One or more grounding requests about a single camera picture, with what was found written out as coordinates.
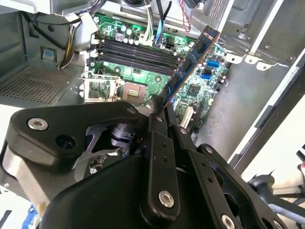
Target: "red wire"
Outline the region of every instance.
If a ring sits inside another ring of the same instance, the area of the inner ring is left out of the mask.
[[[183,15],[183,27],[184,27],[186,32],[190,32],[190,30],[191,30],[191,23],[190,23],[189,16],[185,12],[184,5],[183,5],[183,0],[179,0],[179,5],[181,7],[182,15]],[[187,23],[189,25],[188,28],[186,28],[186,26],[185,26],[185,19],[187,20]]]

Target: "blue wire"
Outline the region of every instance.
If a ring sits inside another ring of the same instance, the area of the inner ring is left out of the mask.
[[[159,20],[159,25],[158,25],[157,34],[156,34],[156,41],[154,42],[154,44],[158,43],[162,30],[163,30],[162,22],[161,22],[161,20]]]

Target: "hex bolt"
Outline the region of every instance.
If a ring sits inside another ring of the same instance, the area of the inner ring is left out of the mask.
[[[172,195],[166,190],[159,192],[159,200],[167,208],[172,208],[174,205]]]
[[[276,220],[273,220],[273,222],[278,229],[283,229],[282,225],[279,222],[277,222]]]
[[[222,215],[221,220],[222,220],[222,222],[223,222],[223,224],[225,225],[226,228],[235,229],[235,225],[234,225],[233,221],[227,215]]]
[[[33,130],[42,131],[42,130],[46,130],[49,125],[45,120],[43,120],[41,118],[31,118],[28,121],[28,126],[29,126],[29,128],[31,128]]]
[[[136,111],[133,108],[131,108],[131,107],[127,108],[127,111],[132,113],[132,114],[136,113]]]
[[[206,149],[206,151],[208,151],[210,154],[213,153],[213,150],[212,150],[210,147],[207,146],[205,149]]]
[[[156,116],[156,119],[157,119],[159,122],[162,122],[162,119],[161,119],[159,116]]]
[[[184,135],[187,134],[187,131],[184,128],[180,128],[181,133],[183,133]]]

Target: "motherboard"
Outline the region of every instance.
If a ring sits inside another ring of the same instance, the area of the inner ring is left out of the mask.
[[[88,60],[87,102],[125,100],[145,106],[151,95],[161,92],[195,41],[163,33],[156,45],[154,36],[145,37],[144,26],[99,14],[94,21],[99,31],[92,39],[95,54]],[[214,44],[172,99],[177,123],[190,133],[199,131],[217,92],[228,84],[230,63],[225,55]]]

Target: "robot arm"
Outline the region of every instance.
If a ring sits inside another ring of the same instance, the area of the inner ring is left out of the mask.
[[[154,101],[141,113],[114,102],[12,116],[2,166],[42,229],[286,228],[214,148],[193,144],[171,105]],[[122,159],[90,175],[92,158],[120,149]]]

